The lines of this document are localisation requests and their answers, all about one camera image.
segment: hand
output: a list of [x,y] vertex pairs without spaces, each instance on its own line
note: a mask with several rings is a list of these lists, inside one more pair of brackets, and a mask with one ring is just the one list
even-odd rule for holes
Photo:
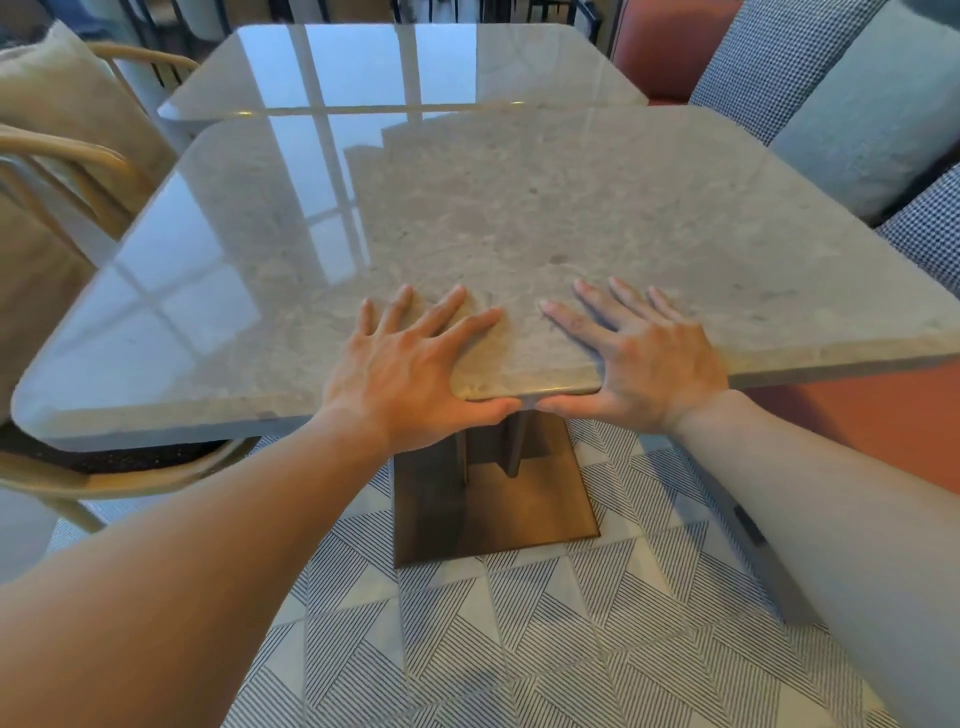
[[356,330],[324,388],[320,413],[336,411],[359,420],[387,457],[426,448],[467,427],[496,425],[520,408],[520,400],[507,398],[466,402],[450,389],[461,350],[492,328],[502,310],[489,308],[440,333],[467,298],[467,289],[458,285],[401,331],[413,293],[409,285],[402,286],[377,326],[373,304],[363,301]]
[[581,279],[573,289],[613,330],[562,303],[545,302],[541,308],[603,356],[603,386],[594,395],[547,397],[537,403],[538,410],[674,434],[687,414],[729,388],[703,327],[685,319],[658,289],[648,289],[649,303],[618,278],[610,279],[611,293]]

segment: tabletop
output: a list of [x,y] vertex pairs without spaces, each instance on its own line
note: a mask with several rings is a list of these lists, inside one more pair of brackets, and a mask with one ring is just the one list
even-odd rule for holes
[[606,107],[255,117],[203,132],[22,378],[62,449],[287,431],[364,297],[404,281],[503,321],[458,395],[599,386],[542,317],[571,281],[655,283],[737,386],[960,352],[960,302],[733,122]]
[[182,122],[257,113],[646,104],[579,32],[547,24],[250,25],[159,109]]

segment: forearm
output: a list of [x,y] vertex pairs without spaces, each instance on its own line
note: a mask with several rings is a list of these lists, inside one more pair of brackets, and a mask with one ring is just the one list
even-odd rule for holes
[[680,442],[756,521],[837,639],[906,724],[960,703],[960,498],[716,397]]
[[385,458],[321,415],[4,587],[0,712],[219,725],[317,543]]

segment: table base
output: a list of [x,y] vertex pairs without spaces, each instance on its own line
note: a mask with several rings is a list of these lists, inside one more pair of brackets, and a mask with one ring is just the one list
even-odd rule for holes
[[600,535],[564,421],[520,412],[394,459],[394,562]]

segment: beige cushion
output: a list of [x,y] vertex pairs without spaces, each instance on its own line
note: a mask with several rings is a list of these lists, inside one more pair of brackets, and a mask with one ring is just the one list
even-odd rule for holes
[[[109,147],[155,184],[177,161],[109,68],[60,22],[37,45],[0,53],[0,123]],[[130,212],[146,204],[146,196],[109,171],[89,171]]]
[[13,388],[94,273],[0,189],[0,422]]

